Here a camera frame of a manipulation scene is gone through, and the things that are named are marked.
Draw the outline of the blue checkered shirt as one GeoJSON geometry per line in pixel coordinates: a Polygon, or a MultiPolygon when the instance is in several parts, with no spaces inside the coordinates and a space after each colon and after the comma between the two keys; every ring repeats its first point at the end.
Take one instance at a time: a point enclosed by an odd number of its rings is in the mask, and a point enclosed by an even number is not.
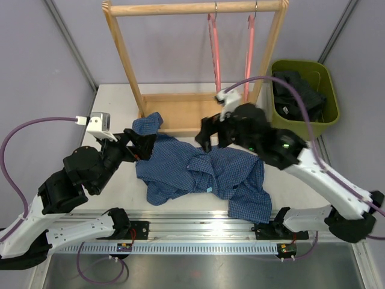
{"type": "Polygon", "coordinates": [[[273,205],[263,188],[262,160],[234,148],[213,147],[206,153],[159,133],[162,123],[159,113],[132,123],[137,134],[157,135],[150,160],[136,163],[137,178],[147,186],[148,203],[159,206],[190,193],[212,193],[228,202],[229,217],[255,224],[269,222],[273,205]]]}

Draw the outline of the pink hanger of blue shirt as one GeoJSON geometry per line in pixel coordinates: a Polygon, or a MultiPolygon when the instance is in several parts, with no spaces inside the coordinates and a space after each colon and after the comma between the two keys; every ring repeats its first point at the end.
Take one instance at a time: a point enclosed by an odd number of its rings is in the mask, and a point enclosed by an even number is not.
{"type": "Polygon", "coordinates": [[[221,67],[220,67],[220,49],[217,32],[217,2],[214,2],[214,13],[208,14],[208,31],[209,31],[209,43],[211,46],[212,64],[214,69],[215,89],[216,92],[221,90],[221,67]]]}

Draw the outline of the pink hanger of black shirt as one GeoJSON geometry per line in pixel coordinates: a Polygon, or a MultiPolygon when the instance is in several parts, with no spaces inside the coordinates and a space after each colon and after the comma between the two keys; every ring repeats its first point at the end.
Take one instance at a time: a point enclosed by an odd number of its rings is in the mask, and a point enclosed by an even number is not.
{"type": "Polygon", "coordinates": [[[249,15],[248,17],[248,45],[245,58],[245,78],[248,79],[251,77],[251,66],[253,61],[253,51],[254,51],[254,29],[255,29],[255,18],[257,13],[258,4],[255,1],[254,6],[254,15],[249,15]]]}

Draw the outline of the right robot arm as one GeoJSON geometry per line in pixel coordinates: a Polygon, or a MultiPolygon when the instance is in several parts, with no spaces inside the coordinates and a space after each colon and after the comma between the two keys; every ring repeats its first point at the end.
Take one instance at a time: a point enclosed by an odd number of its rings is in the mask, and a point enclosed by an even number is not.
{"type": "Polygon", "coordinates": [[[371,236],[376,223],[374,212],[382,206],[384,194],[348,182],[315,157],[313,147],[294,132],[273,128],[262,109],[242,104],[223,116],[203,118],[195,140],[205,152],[211,151],[214,134],[219,147],[234,144],[248,149],[265,164],[303,181],[329,202],[319,208],[283,207],[268,225],[256,228],[256,235],[264,233],[266,238],[280,240],[299,232],[328,231],[349,243],[371,236]]]}

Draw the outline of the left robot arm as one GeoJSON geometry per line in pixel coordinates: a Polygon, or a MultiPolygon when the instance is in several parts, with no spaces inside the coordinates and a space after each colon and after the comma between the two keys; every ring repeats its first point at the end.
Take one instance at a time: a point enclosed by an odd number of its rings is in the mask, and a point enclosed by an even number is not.
{"type": "Polygon", "coordinates": [[[132,129],[115,134],[115,140],[98,140],[101,150],[82,146],[63,160],[62,170],[52,174],[38,189],[28,214],[1,242],[1,270],[35,267],[59,250],[92,239],[122,240],[131,222],[123,208],[112,208],[94,220],[52,228],[56,220],[99,195],[123,162],[150,160],[156,134],[139,135],[132,129]]]}

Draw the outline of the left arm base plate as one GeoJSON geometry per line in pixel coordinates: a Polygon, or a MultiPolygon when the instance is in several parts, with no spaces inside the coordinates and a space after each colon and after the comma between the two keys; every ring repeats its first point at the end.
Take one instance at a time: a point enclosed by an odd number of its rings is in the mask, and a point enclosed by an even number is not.
{"type": "Polygon", "coordinates": [[[149,236],[150,222],[142,220],[131,221],[131,228],[123,235],[100,237],[98,240],[130,240],[134,236],[134,240],[147,240],[149,236]]]}

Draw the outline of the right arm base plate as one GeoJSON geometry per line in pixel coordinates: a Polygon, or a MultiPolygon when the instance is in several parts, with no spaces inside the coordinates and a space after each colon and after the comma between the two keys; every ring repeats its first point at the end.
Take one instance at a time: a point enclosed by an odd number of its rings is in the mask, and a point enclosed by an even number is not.
{"type": "Polygon", "coordinates": [[[308,240],[307,231],[292,232],[282,223],[270,221],[269,223],[255,224],[253,227],[257,240],[308,240]]]}

